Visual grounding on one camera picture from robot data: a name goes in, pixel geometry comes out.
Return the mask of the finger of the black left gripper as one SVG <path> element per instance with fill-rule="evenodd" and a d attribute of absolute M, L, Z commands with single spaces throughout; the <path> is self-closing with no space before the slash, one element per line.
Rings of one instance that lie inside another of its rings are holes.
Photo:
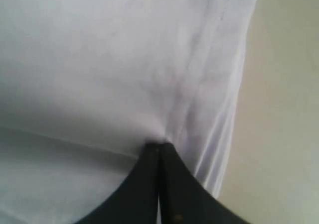
<path fill-rule="evenodd" d="M 149 142 L 115 192 L 78 224 L 155 224 L 160 145 Z"/>
<path fill-rule="evenodd" d="M 159 148 L 159 205 L 163 224 L 245 224 L 193 177 L 175 147 Z"/>

